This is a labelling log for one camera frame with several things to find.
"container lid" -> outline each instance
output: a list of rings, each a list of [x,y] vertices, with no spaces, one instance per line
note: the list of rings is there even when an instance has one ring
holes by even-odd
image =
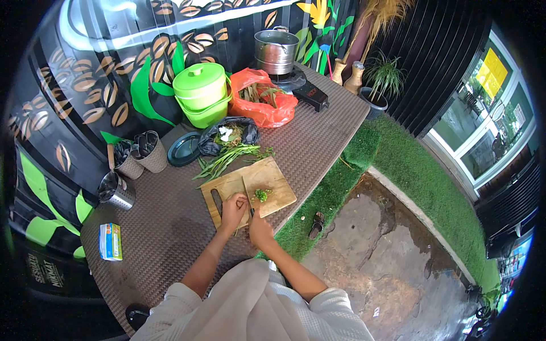
[[[225,77],[224,67],[217,63],[199,63],[180,72],[173,81],[176,91],[191,91],[203,88]]]

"wooden cutting board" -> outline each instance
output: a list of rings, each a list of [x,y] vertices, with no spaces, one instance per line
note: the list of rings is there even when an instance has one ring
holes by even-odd
[[[207,208],[216,228],[220,226],[222,217],[216,208],[211,191],[217,190],[222,201],[225,201],[233,193],[245,193],[245,186],[242,182],[242,177],[245,178],[245,185],[248,194],[253,197],[256,189],[270,189],[268,199],[265,202],[260,202],[255,199],[251,204],[254,209],[260,208],[260,215],[266,217],[273,212],[293,204],[296,202],[296,195],[290,188],[290,185],[284,178],[281,170],[277,166],[273,157],[267,157],[250,166],[239,168],[222,177],[216,178],[201,186],[201,191],[205,197]],[[243,216],[239,228],[246,226],[248,223],[248,211]]]

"wet floor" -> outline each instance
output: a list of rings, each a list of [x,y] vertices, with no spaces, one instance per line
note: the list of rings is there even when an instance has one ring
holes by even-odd
[[[376,341],[464,340],[476,304],[426,227],[365,174],[303,264],[345,289]]]

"glass door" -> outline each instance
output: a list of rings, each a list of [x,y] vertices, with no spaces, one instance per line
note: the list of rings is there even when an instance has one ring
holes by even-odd
[[[535,130],[521,70],[492,29],[470,78],[430,130],[477,189],[520,152]]]

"gas stove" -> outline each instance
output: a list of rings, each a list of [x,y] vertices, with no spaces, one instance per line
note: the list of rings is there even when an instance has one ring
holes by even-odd
[[[309,82],[305,73],[297,66],[294,66],[294,69],[288,74],[269,75],[269,78],[279,88],[286,92],[292,92],[298,100],[312,105],[317,112],[323,111],[330,105],[328,95]]]

